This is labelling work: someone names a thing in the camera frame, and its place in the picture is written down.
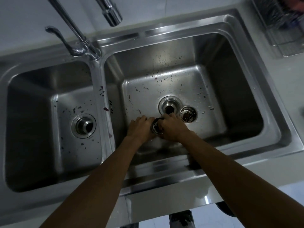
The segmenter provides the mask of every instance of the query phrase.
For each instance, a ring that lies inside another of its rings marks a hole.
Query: drain ring
[[[88,138],[96,129],[95,118],[90,114],[78,115],[72,121],[71,130],[76,138]]]
[[[181,119],[186,123],[194,122],[197,118],[197,112],[192,106],[184,106],[180,112]]]
[[[158,104],[158,110],[161,115],[175,113],[178,114],[182,103],[175,96],[164,97]]]

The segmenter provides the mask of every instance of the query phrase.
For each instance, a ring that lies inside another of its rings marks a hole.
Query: wire dish rack
[[[284,57],[304,53],[304,13],[283,0],[252,0],[271,45]]]

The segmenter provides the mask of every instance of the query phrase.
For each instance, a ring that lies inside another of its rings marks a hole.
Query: faucet
[[[100,49],[93,46],[93,44],[87,39],[80,29],[75,25],[73,20],[67,14],[63,6],[59,3],[58,0],[48,0],[49,3],[54,7],[57,13],[61,16],[61,18],[65,21],[65,23],[70,27],[70,29],[74,32],[76,37],[79,39],[81,43],[80,48],[73,48],[70,46],[67,41],[64,39],[60,31],[55,28],[54,26],[47,26],[45,30],[48,33],[56,35],[65,45],[66,49],[69,53],[74,56],[83,56],[88,55],[91,60],[98,60],[101,58],[101,51]],[[121,14],[119,13],[118,9],[116,8],[116,4],[113,3],[111,0],[96,0],[99,6],[102,9],[102,14],[106,18],[107,22],[110,26],[117,26],[123,20]]]

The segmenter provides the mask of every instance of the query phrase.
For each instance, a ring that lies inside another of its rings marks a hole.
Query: floor
[[[279,187],[279,189],[304,205],[304,181]],[[220,211],[215,204],[191,210],[196,228],[242,228],[237,218],[232,218]],[[38,228],[47,217],[40,217],[18,222],[1,228]],[[139,223],[139,228],[169,228],[169,216],[162,216]]]

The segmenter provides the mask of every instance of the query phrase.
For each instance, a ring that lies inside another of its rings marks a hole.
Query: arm
[[[137,149],[153,138],[154,118],[132,120],[120,146],[47,218],[41,228],[107,225],[131,160]]]
[[[160,120],[163,138],[180,142],[200,164],[245,227],[304,227],[304,207],[218,151],[174,114]]]

